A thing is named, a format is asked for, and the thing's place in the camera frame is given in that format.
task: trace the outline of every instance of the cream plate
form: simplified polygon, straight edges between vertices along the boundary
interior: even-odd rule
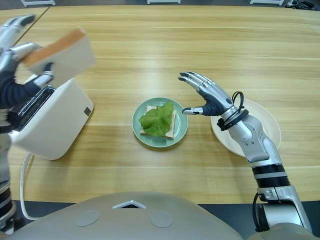
[[[237,98],[234,105],[239,106],[239,104],[240,99]],[[272,114],[260,104],[248,99],[244,99],[243,106],[249,111],[251,116],[254,116],[260,120],[263,126],[263,131],[274,142],[278,149],[281,143],[281,130],[274,116],[272,116]],[[231,138],[229,131],[221,131],[220,127],[218,127],[217,122],[220,118],[220,116],[211,117],[211,127],[216,138],[228,150],[234,154],[244,157],[244,152],[239,144]]]

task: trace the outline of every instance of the white toaster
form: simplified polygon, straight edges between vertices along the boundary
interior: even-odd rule
[[[43,88],[16,109],[18,124],[9,134],[12,144],[48,160],[62,157],[85,125],[93,102],[70,79],[54,89]]]

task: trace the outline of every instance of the lettuce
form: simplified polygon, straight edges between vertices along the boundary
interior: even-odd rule
[[[163,137],[170,130],[173,112],[174,104],[168,101],[163,106],[157,105],[156,109],[148,111],[139,119],[139,122],[148,135]]]

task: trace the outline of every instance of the slice of bread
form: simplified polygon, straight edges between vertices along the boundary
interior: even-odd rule
[[[146,111],[150,111],[151,109],[156,109],[157,107],[155,106],[147,106],[146,107]],[[165,134],[165,138],[169,138],[169,139],[174,139],[174,129],[175,129],[175,120],[176,120],[176,114],[177,114],[177,111],[176,110],[173,110],[173,113],[172,113],[172,119],[171,119],[171,126],[170,126],[170,130]],[[148,135],[145,131],[144,131],[144,128],[142,127],[141,128],[141,131],[140,131],[140,134],[142,135]]]

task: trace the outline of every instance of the power cord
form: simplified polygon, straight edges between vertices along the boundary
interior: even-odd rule
[[[228,120],[229,120],[230,118],[232,118],[235,114],[240,113],[241,109],[244,109],[244,108],[245,108],[245,107],[244,107],[245,97],[244,97],[244,94],[243,94],[242,91],[235,91],[235,92],[233,93],[232,98],[231,98],[232,102],[235,103],[236,98],[237,98],[238,95],[240,95],[240,106],[239,106],[239,108],[237,109],[237,111],[235,111],[233,114],[231,114],[231,115],[224,121],[223,125],[225,125],[225,124],[228,122]]]
[[[25,174],[26,174],[26,170],[28,169],[30,160],[32,158],[32,154],[30,152],[28,152],[23,160],[23,164],[22,164],[22,168],[21,168],[21,176],[20,176],[20,205],[21,205],[21,210],[22,213],[24,215],[24,217],[28,220],[38,220],[40,217],[34,217],[34,216],[29,216],[29,214],[27,213],[26,210],[26,206],[25,206],[25,198],[24,198],[24,190],[25,190]]]

